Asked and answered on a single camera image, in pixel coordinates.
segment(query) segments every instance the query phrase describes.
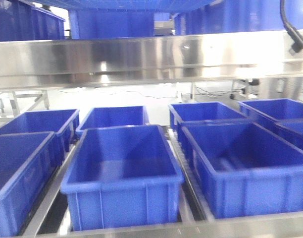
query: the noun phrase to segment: metal frame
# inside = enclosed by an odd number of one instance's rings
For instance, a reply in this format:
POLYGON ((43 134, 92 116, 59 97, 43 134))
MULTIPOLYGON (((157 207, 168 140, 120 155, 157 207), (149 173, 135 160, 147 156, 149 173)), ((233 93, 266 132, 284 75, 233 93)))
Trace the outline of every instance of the metal frame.
MULTIPOLYGON (((41 93, 30 93, 30 94, 16 94, 15 91, 8 93, 9 102, 12 108, 12 115, 2 115, 0 116, 0 122, 7 122, 17 115, 33 110, 39 103, 44 102, 44 106, 47 110, 49 110, 49 98, 47 90, 42 90, 41 93), (18 98, 35 98, 31 104, 20 110, 18 105, 18 98)), ((4 114, 4 103, 2 98, 0 98, 0 110, 4 114)))
POLYGON ((285 31, 0 42, 0 91, 303 77, 291 44, 285 31))
MULTIPOLYGON (((3 42, 0 43, 0 92, 230 78, 303 77, 303 51, 290 55, 291 44, 292 40, 285 31, 103 41, 3 42)), ((68 237, 303 236, 303 212, 222 220, 211 217, 205 200, 196 192, 196 181, 183 159, 174 134, 169 134, 189 192, 207 220, 193 222, 192 219, 186 219, 187 222, 176 224, 71 232, 68 237)), ((50 185, 49 193, 24 232, 25 235, 36 235, 36 230, 40 228, 58 193, 58 185, 71 156, 50 185)), ((48 238, 58 236, 58 233, 47 235, 48 238)))

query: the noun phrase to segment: metal rail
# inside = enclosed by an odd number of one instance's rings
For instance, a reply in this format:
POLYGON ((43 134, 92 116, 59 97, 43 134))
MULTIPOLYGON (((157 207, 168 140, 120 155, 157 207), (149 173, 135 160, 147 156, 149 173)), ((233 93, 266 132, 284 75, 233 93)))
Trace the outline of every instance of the metal rail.
POLYGON ((0 42, 0 91, 303 76, 291 44, 285 31, 0 42))

